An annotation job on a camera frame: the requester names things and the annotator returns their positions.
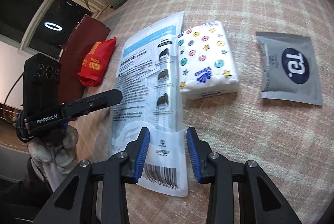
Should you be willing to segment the dark red paper bag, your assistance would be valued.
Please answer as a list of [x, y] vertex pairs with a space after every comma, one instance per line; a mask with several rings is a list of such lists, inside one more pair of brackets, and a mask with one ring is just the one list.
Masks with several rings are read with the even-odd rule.
[[110, 29], [106, 25], [88, 15], [76, 25], [59, 60], [59, 103], [68, 103], [83, 97], [85, 86], [80, 82], [78, 75], [82, 62], [93, 45], [98, 41], [104, 41], [109, 33]]

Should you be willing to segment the white patterned tissue pack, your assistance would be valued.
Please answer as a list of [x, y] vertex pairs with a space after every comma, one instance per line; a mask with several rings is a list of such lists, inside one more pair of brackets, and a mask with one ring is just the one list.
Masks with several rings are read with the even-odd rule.
[[178, 35], [179, 88], [194, 100], [239, 91], [233, 53], [221, 21], [195, 26]]

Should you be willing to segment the pink plaid blanket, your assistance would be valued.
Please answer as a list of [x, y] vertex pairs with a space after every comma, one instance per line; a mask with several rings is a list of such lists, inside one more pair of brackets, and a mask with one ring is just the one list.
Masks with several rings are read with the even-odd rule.
[[[255, 160], [303, 223], [317, 223], [333, 199], [333, 0], [128, 0], [99, 20], [117, 48], [95, 94], [115, 86], [125, 42], [145, 27], [184, 12], [183, 28], [223, 23], [239, 76], [238, 93], [184, 100], [183, 123], [213, 150], [236, 162]], [[264, 100], [255, 33], [280, 32], [312, 40], [323, 106]]]

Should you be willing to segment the red folded fabric bag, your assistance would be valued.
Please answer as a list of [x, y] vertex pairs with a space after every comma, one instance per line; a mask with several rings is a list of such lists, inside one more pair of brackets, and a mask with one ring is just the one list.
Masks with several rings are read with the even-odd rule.
[[111, 56], [115, 51], [117, 37], [98, 41], [85, 56], [78, 73], [79, 80], [85, 87], [97, 87], [102, 83]]

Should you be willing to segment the grey foil sachet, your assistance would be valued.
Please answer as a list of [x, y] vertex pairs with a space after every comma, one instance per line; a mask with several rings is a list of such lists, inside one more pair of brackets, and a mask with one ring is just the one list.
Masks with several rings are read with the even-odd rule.
[[320, 77], [310, 37], [256, 32], [263, 61], [261, 97], [322, 106]]

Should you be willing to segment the white printed plastic package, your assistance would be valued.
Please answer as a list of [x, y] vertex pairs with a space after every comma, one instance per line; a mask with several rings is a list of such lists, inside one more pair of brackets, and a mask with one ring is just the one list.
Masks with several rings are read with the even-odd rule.
[[150, 144], [138, 185], [158, 193], [188, 194], [179, 91], [178, 36], [183, 12], [166, 17], [130, 37], [119, 61], [117, 89], [123, 99], [113, 107], [109, 154], [124, 150], [149, 129]]

